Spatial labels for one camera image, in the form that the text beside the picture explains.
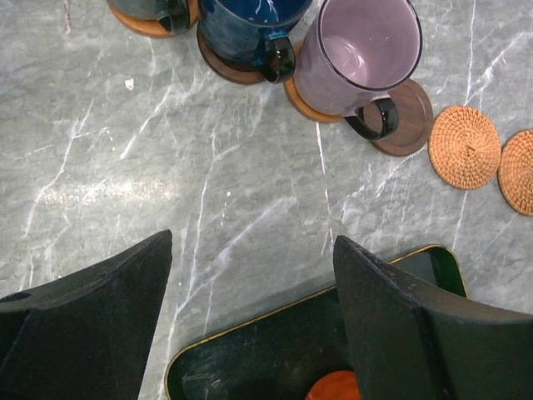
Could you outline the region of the woven rattan coaster front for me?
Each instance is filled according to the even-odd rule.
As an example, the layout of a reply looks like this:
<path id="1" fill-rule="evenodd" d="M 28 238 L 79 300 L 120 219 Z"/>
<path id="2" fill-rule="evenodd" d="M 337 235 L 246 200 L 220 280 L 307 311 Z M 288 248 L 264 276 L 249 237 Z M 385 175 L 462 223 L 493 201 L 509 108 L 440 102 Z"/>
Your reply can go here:
<path id="1" fill-rule="evenodd" d="M 516 133 L 501 152 L 498 183 L 507 203 L 516 212 L 532 216 L 532 130 Z"/>

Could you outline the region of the orange cup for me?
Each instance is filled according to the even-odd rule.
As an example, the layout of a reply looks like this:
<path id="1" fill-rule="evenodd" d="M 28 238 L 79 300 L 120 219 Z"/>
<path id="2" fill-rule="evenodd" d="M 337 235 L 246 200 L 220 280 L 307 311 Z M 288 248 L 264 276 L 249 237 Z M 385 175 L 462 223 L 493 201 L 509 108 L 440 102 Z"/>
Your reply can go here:
<path id="1" fill-rule="evenodd" d="M 319 379 L 305 396 L 306 400 L 361 400 L 356 374 L 337 371 Z"/>

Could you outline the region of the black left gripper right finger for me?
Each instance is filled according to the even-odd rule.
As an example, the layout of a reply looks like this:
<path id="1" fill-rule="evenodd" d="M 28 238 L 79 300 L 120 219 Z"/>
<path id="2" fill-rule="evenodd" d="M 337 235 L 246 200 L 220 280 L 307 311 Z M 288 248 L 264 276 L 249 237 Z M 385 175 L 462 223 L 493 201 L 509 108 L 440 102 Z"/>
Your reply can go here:
<path id="1" fill-rule="evenodd" d="M 531 398 L 530 314 L 447 292 L 344 236 L 333 267 L 362 398 Z"/>

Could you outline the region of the woven rattan coaster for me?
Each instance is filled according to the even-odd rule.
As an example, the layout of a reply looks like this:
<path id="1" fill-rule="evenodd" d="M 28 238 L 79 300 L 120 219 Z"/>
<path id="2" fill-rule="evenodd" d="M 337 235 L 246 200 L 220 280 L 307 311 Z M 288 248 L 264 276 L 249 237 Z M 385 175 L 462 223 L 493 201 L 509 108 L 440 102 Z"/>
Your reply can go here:
<path id="1" fill-rule="evenodd" d="M 516 212 L 532 216 L 532 130 L 516 133 L 501 152 L 498 183 L 507 203 Z"/>
<path id="2" fill-rule="evenodd" d="M 428 153 L 436 174 L 460 190 L 484 187 L 496 175 L 501 140 L 496 125 L 482 111 L 454 105 L 434 121 Z"/>

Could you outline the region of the dark walnut coaster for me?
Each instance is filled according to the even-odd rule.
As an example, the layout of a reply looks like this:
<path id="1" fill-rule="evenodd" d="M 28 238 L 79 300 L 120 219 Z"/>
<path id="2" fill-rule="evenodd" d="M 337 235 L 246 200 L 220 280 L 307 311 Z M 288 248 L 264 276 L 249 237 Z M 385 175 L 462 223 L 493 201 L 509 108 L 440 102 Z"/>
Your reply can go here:
<path id="1" fill-rule="evenodd" d="M 393 89 L 391 99 L 399 113 L 398 128 L 371 145 L 387 155 L 406 157 L 427 143 L 434 121 L 433 107 L 425 89 L 413 79 Z"/>
<path id="2" fill-rule="evenodd" d="M 197 44 L 204 61 L 220 77 L 242 85 L 264 81 L 264 77 L 251 64 L 227 61 L 215 54 L 208 46 L 199 27 L 197 28 Z"/>

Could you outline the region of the lilac cup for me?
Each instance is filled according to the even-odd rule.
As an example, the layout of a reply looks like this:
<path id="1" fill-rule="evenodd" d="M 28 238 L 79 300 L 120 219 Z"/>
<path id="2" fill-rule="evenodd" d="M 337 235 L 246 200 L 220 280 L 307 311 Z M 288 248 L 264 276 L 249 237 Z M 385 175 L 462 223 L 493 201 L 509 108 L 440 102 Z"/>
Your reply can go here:
<path id="1" fill-rule="evenodd" d="M 421 23 L 407 0 L 328 0 L 306 33 L 296 85 L 322 113 L 342 115 L 368 141 L 392 135 L 391 90 L 421 59 Z"/>

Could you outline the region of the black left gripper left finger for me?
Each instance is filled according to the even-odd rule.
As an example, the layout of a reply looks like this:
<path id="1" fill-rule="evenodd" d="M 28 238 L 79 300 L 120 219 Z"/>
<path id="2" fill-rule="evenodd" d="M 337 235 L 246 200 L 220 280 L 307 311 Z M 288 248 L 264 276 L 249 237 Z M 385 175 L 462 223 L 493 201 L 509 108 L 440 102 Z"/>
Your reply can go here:
<path id="1" fill-rule="evenodd" d="M 1 300 L 3 399 L 136 399 L 172 264 L 172 233 Z"/>

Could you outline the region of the dark blue cup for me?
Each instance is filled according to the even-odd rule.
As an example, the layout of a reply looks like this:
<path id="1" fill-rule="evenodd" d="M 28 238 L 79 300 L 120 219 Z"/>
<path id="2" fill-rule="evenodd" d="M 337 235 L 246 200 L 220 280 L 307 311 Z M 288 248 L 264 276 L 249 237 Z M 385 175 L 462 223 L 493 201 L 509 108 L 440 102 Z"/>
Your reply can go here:
<path id="1" fill-rule="evenodd" d="M 289 32 L 310 5 L 307 0 L 200 1 L 197 27 L 219 57 L 251 64 L 264 81 L 283 83 L 296 67 Z"/>

